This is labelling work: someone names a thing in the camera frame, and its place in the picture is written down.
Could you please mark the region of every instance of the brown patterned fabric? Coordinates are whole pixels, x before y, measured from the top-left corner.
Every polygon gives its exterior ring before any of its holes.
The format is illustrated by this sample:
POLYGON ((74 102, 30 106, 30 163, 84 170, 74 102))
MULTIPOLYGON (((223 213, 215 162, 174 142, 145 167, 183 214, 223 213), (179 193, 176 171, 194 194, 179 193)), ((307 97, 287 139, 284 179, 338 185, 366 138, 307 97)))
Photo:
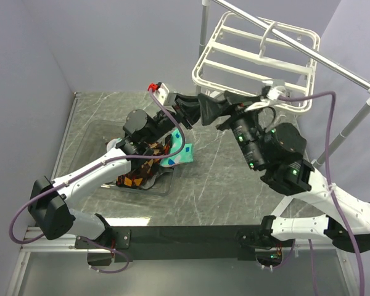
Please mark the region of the brown patterned fabric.
MULTIPOLYGON (((171 135, 165 138, 164 145, 155 142, 149 144, 149 147, 154 150, 154 155, 167 155, 171 148, 171 135)), ((119 176, 116 185, 118 187, 138 188, 158 172, 159 166, 160 159, 149 159, 140 168, 119 176)))

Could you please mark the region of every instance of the red connector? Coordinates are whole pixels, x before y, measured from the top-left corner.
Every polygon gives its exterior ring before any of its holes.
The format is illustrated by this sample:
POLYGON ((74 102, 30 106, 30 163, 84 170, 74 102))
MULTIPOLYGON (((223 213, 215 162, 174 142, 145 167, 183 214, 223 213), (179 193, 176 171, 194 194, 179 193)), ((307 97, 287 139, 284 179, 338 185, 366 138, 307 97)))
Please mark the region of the red connector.
POLYGON ((156 90, 159 88, 159 85, 157 85, 156 83, 151 83, 149 86, 148 86, 148 91, 150 89, 152 89, 152 92, 156 92, 156 90))

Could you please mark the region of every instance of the gray pole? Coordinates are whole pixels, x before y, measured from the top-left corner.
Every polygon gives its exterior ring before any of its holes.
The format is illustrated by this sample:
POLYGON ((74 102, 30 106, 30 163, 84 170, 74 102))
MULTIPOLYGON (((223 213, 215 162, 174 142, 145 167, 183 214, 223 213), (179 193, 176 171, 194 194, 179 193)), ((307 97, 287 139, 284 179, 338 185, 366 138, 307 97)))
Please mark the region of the gray pole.
MULTIPOLYGON (((353 130, 368 116, 370 113, 370 105, 365 104, 362 109, 355 115, 354 118, 347 124, 342 132, 329 145, 329 156, 332 155, 337 148, 345 141, 345 139, 353 132, 353 130)), ((313 163, 315 168, 320 168, 326 160, 326 154, 323 152, 321 156, 313 163)))
MULTIPOLYGON (((199 44, 199 57, 202 55, 205 48, 205 40, 207 37, 207 23, 208 23, 208 10, 210 8, 210 0, 202 1, 203 11, 202 11, 202 28, 200 31, 200 44, 199 44)), ((200 77, 203 77, 203 69, 200 71, 200 77)), ((196 86, 196 94, 200 94, 202 88, 196 86)))
MULTIPOLYGON (((246 13, 245 11, 239 9, 238 7, 228 3, 225 0, 213 0, 214 2, 218 3, 219 5, 223 6, 224 8, 230 10, 231 12, 237 14, 238 16, 242 17, 243 19, 248 20, 251 23, 254 23, 256 26, 267 30, 269 25, 262 20, 260 20, 257 17, 253 17, 252 15, 246 13)), ((331 70, 337 72, 338 74, 344 76, 345 78, 351 80, 352 82, 356 83, 357 85, 361 86, 362 88, 369 90, 370 89, 370 82, 363 79, 362 77, 359 77, 358 75, 354 74, 351 71, 348 71, 347 69, 341 67, 339 64, 329 60, 327 57, 324 57, 317 51, 314 51, 311 48, 306 47, 302 43, 297 42, 296 40, 292 39, 291 37, 288 37, 287 35, 281 33, 277 29, 271 30, 272 34, 279 39, 281 39, 283 42, 291 45, 293 48, 297 49, 298 51, 308 55, 309 57, 313 58, 317 62, 327 66, 331 70)))

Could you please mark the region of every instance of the white wall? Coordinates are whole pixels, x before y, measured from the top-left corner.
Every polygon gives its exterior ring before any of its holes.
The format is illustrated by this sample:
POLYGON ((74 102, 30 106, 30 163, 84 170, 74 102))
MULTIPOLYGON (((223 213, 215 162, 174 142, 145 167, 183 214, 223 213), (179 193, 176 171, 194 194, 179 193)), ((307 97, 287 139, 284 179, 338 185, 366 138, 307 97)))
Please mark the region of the white wall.
MULTIPOLYGON (((156 81, 193 89, 202 0, 23 2, 74 91, 145 90, 156 81)), ((230 2, 253 15, 322 34, 340 0, 230 2)), ((212 3, 209 32, 223 12, 212 3)))
MULTIPOLYGON (((33 182, 50 175, 72 92, 21 1, 0 0, 0 296, 19 254, 8 226, 30 198, 33 182)), ((16 225, 23 237, 27 214, 16 225)))
MULTIPOLYGON (((370 80, 370 0, 342 0, 321 41, 321 52, 370 80)), ((319 65, 315 92, 337 92, 332 139, 364 105, 368 93, 359 86, 319 65)), ((300 127, 308 140, 311 158, 324 147, 330 99, 314 101, 300 127)), ((352 195, 370 202, 370 115, 331 157, 332 178, 352 195)), ((370 252, 363 256, 366 295, 370 295, 370 252)))

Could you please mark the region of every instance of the gray marble surface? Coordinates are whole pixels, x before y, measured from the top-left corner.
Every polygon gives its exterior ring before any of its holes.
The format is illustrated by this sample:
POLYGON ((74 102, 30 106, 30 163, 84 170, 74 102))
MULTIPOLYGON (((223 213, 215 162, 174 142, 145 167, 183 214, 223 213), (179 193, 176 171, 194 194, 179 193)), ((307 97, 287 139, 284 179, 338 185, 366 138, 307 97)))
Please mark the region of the gray marble surface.
MULTIPOLYGON (((75 104, 55 176, 69 173, 82 137, 94 120, 125 122, 133 109, 144 109, 150 115, 158 110, 144 92, 81 93, 75 104)), ((271 121, 268 112, 261 117, 262 125, 271 121)), ((279 121, 296 123, 293 115, 278 113, 279 121)), ((186 141, 194 144, 194 162, 177 167, 167 196, 98 188, 72 206, 116 218, 117 224, 141 225, 257 224, 263 216, 271 214, 282 195, 260 181, 260 172, 249 170, 230 131, 196 124, 185 135, 186 141)), ((294 200, 283 216, 318 214, 312 206, 294 200)))

